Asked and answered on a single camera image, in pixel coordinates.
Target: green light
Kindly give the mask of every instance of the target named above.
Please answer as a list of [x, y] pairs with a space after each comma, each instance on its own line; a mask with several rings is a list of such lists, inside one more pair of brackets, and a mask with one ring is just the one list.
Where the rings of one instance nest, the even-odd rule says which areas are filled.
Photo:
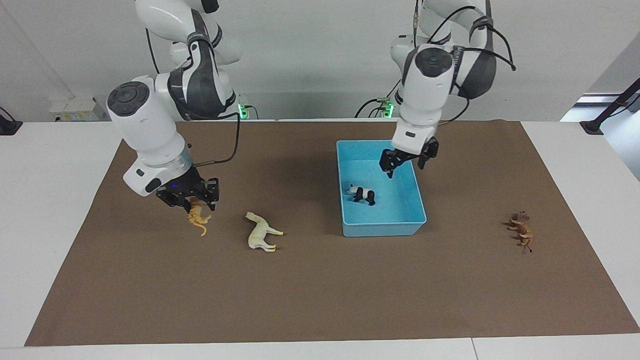
[[394, 105], [392, 102], [389, 101], [385, 104], [385, 106], [387, 108], [385, 109], [385, 112], [382, 115], [387, 119], [391, 119], [391, 116], [394, 114]]
[[249, 113], [243, 105], [238, 104], [238, 113], [240, 114], [240, 119], [244, 120], [249, 117]]

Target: brown animal figurine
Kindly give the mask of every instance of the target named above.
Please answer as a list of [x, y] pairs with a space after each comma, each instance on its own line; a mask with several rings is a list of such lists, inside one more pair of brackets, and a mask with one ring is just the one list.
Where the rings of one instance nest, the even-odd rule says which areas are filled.
[[526, 212], [521, 211], [514, 215], [514, 217], [509, 219], [509, 223], [515, 226], [507, 226], [507, 229], [518, 231], [518, 235], [520, 237], [520, 242], [518, 246], [524, 246], [525, 248], [529, 248], [529, 252], [533, 252], [531, 250], [531, 241], [533, 240], [533, 232], [529, 228], [529, 216]]
[[200, 236], [204, 236], [207, 233], [207, 228], [203, 224], [209, 222], [211, 215], [203, 218], [200, 214], [200, 212], [202, 211], [202, 206], [205, 205], [204, 201], [192, 197], [189, 199], [189, 203], [191, 203], [191, 210], [189, 211], [189, 222], [193, 226], [201, 228], [202, 234]]

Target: white wall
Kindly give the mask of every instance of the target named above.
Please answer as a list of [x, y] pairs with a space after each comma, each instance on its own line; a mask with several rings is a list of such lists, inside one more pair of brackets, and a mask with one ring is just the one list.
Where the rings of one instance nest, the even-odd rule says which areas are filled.
[[589, 92], [623, 92], [640, 78], [640, 33], [591, 85]]
[[[0, 1], [77, 96], [104, 101], [120, 83], [154, 72], [131, 0]], [[411, 30], [412, 0], [220, 3], [216, 20], [244, 47], [243, 59], [227, 70], [263, 118], [352, 117], [399, 77], [388, 50], [396, 35]], [[518, 71], [499, 65], [493, 89], [473, 101], [465, 119], [559, 120], [640, 30], [637, 0], [492, 4]], [[154, 37], [154, 45], [161, 70], [169, 70], [168, 44]], [[33, 77], [24, 57], [10, 60], [3, 73], [18, 82]], [[39, 100], [46, 91], [21, 85], [8, 97], [0, 80], [0, 103], [10, 102], [24, 119], [49, 120], [40, 110], [48, 107]], [[37, 99], [22, 99], [32, 94]], [[452, 100], [445, 116], [462, 106]]]
[[43, 120], [56, 89], [28, 56], [17, 31], [0, 3], [0, 106], [20, 120]]
[[[579, 122], [595, 119], [605, 108], [572, 108], [560, 120]], [[640, 181], [640, 113], [622, 111], [600, 127], [605, 139]]]

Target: panda toy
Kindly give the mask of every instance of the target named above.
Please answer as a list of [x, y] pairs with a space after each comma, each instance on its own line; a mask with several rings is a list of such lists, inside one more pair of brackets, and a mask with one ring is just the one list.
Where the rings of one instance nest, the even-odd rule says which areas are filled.
[[374, 193], [371, 189], [363, 188], [361, 186], [353, 186], [353, 184], [351, 184], [351, 187], [349, 188], [349, 191], [347, 193], [350, 195], [354, 195], [353, 201], [355, 202], [365, 199], [370, 206], [374, 206], [376, 204], [376, 202], [374, 201], [376, 193]]

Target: brown mat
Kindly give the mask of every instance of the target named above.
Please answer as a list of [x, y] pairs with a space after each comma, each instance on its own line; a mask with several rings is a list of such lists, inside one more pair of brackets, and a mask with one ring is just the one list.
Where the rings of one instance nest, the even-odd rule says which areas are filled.
[[[516, 122], [441, 128], [417, 172], [429, 222], [413, 237], [344, 238], [335, 142], [394, 125], [243, 126], [209, 234], [122, 181], [120, 146], [39, 317], [31, 345], [541, 336], [638, 326]], [[234, 125], [180, 124], [196, 160]], [[501, 224], [527, 210], [533, 254]], [[284, 237], [247, 247], [253, 211]]]

